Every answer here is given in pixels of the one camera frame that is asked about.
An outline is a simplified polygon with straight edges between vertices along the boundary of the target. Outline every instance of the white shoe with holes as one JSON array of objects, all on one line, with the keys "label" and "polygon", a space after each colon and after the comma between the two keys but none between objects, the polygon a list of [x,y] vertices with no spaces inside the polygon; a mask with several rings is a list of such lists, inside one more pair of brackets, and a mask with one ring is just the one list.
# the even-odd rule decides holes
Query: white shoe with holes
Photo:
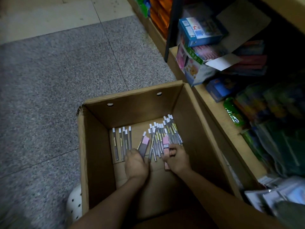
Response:
[{"label": "white shoe with holes", "polygon": [[68,225],[71,225],[82,216],[81,185],[75,187],[67,201]]}]

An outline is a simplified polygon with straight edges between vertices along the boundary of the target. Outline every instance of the person's right hand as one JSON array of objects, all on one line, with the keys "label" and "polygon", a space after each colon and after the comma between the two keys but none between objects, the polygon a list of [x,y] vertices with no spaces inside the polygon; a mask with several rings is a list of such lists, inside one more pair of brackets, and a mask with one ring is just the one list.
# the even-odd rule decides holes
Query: person's right hand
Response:
[{"label": "person's right hand", "polygon": [[189,155],[185,152],[183,146],[170,144],[169,155],[163,155],[162,159],[168,164],[170,169],[177,175],[185,170],[191,170]]}]

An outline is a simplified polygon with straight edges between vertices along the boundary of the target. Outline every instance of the person's left hand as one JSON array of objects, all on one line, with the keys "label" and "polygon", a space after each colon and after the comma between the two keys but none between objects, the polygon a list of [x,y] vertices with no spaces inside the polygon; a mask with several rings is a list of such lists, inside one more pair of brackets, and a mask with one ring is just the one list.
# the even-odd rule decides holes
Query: person's left hand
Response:
[{"label": "person's left hand", "polygon": [[148,158],[144,158],[143,161],[138,150],[127,150],[125,156],[125,173],[128,180],[139,178],[144,183],[149,173]]}]

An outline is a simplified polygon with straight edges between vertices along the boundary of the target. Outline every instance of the open display box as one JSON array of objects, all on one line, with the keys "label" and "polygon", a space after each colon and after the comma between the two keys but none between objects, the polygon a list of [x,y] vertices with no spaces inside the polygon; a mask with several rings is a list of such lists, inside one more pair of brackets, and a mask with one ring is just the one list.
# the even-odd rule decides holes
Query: open display box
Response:
[{"label": "open display box", "polygon": [[[132,147],[137,147],[149,123],[162,122],[167,114],[174,117],[192,169],[241,199],[190,86],[176,81],[97,97],[85,101],[79,108],[83,214],[127,181],[125,162],[121,158],[116,161],[114,156],[112,128],[131,126]],[[151,161],[147,183],[137,195],[128,217],[136,224],[197,204],[188,187],[174,173],[165,171],[164,162],[158,158],[157,162]]]}]

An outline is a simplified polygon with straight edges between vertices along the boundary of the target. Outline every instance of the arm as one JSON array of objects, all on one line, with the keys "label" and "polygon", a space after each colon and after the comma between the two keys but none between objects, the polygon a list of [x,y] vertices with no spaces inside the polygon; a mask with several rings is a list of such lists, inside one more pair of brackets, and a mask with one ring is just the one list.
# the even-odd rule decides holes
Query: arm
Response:
[{"label": "arm", "polygon": [[165,156],[163,160],[192,190],[219,228],[284,228],[275,218],[247,205],[194,172],[182,146],[170,145],[170,149],[171,157]]},{"label": "arm", "polygon": [[143,161],[136,149],[128,150],[125,156],[125,172],[127,182],[82,216],[71,226],[71,229],[121,227],[133,197],[148,177],[148,159]]}]

